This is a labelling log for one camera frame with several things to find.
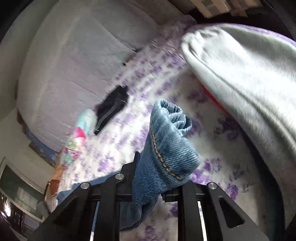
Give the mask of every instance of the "wall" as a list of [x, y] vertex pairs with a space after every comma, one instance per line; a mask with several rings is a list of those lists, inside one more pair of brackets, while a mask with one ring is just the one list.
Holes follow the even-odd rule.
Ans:
[[190, 0], [169, 0], [177, 9], [179, 9], [183, 14], [187, 14], [195, 5]]
[[15, 107], [17, 79], [35, 33], [57, 0], [34, 0], [0, 43], [0, 120]]
[[54, 169], [28, 146], [30, 140], [17, 122], [16, 109], [0, 121], [0, 134], [0, 160], [6, 156], [22, 174], [45, 189]]

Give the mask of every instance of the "purple floral bedsheet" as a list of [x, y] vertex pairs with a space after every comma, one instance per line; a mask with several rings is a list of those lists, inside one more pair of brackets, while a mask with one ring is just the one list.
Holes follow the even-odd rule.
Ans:
[[[181, 37], [197, 28], [201, 25], [190, 16], [165, 26], [117, 73], [114, 84], [130, 87], [129, 103], [100, 135], [88, 137], [81, 156], [64, 172], [58, 192], [131, 162], [134, 152], [144, 147], [155, 100], [166, 98], [193, 121], [188, 138], [204, 162], [192, 181], [218, 183], [265, 231], [264, 189], [238, 125], [208, 98], [182, 57]], [[177, 240], [177, 214], [177, 203], [164, 203], [160, 197], [148, 218], [138, 228], [121, 232], [120, 240]]]

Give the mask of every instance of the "dark fabric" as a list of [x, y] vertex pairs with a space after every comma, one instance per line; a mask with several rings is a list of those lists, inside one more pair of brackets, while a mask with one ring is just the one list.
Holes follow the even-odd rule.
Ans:
[[94, 134], [97, 135], [108, 121], [120, 112], [128, 102], [128, 87], [117, 86], [102, 104], [99, 105], [96, 115], [98, 117]]

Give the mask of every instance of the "screw head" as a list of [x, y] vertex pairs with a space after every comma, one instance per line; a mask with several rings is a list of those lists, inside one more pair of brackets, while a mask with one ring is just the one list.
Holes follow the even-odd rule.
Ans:
[[88, 188], [89, 188], [89, 183], [87, 183], [87, 182], [85, 182], [85, 183], [81, 183], [81, 184], [80, 184], [80, 187], [81, 187], [82, 189], [88, 189]]
[[121, 180], [121, 179], [124, 178], [124, 175], [123, 175], [122, 173], [117, 173], [117, 174], [115, 175], [115, 178], [116, 178], [117, 180]]
[[210, 189], [213, 189], [215, 190], [217, 188], [217, 184], [216, 183], [208, 183], [207, 186], [210, 188]]

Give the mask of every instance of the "denim fabric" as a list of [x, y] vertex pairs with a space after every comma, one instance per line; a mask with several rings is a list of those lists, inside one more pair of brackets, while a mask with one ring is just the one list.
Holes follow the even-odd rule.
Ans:
[[[150, 213], [159, 194], [183, 185], [199, 165], [199, 154], [185, 138], [192, 122], [182, 109], [167, 100], [157, 100], [152, 109], [150, 130], [136, 166], [133, 202], [120, 205], [120, 229], [137, 227]], [[90, 181], [104, 182], [106, 177]], [[76, 188], [61, 192], [59, 204]]]

